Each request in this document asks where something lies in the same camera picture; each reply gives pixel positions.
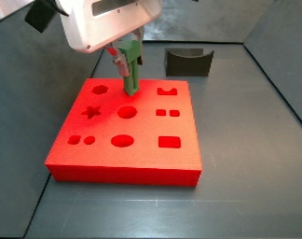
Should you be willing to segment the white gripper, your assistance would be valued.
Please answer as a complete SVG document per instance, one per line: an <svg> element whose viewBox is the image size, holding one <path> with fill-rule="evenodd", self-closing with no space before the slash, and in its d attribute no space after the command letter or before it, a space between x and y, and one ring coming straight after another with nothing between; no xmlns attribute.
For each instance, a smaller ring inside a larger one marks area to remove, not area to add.
<svg viewBox="0 0 302 239"><path fill-rule="evenodd" d="M114 42L132 32L143 65L143 26L160 16L162 0L56 0L68 45L82 53L106 46L119 74L130 76L126 56Z"/></svg>

